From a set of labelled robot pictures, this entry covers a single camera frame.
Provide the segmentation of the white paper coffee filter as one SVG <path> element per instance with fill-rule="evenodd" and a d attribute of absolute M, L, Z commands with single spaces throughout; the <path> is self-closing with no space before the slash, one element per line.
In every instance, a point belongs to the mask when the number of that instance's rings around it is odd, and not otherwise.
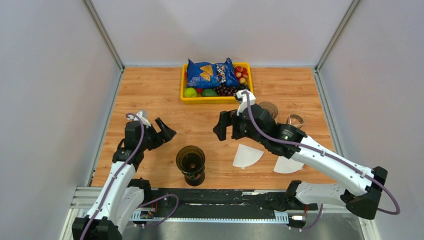
<path fill-rule="evenodd" d="M 264 152 L 262 150 L 240 144 L 237 148 L 232 166 L 240 169 L 245 169 L 257 163 Z"/>

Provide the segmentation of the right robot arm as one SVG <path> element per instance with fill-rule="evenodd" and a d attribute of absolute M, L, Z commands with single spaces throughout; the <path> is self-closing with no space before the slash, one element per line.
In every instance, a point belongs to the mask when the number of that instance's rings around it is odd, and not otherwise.
<path fill-rule="evenodd" d="M 298 209 L 303 204 L 331 204 L 345 207 L 352 214 L 373 220 L 380 211 L 383 186 L 388 171 L 369 168 L 349 161 L 316 142 L 301 129 L 277 123 L 271 114 L 257 104 L 241 113 L 222 111 L 213 132 L 220 141 L 227 138 L 252 139 L 272 154 L 308 165 L 336 181 L 335 184 L 310 184 L 294 180 L 287 188 L 286 204 Z"/>

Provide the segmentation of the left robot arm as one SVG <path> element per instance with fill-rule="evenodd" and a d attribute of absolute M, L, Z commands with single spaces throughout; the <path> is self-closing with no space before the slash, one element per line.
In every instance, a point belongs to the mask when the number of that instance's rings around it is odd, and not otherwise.
<path fill-rule="evenodd" d="M 83 217 L 73 221 L 71 230 L 75 240 L 121 240 L 134 211 L 153 201 L 150 182 L 134 176 L 144 159 L 144 152 L 171 141 L 176 131 L 159 117 L 154 121 L 156 131 L 143 116 L 128 113 L 124 138 L 112 156 L 108 178 L 92 207 Z"/>

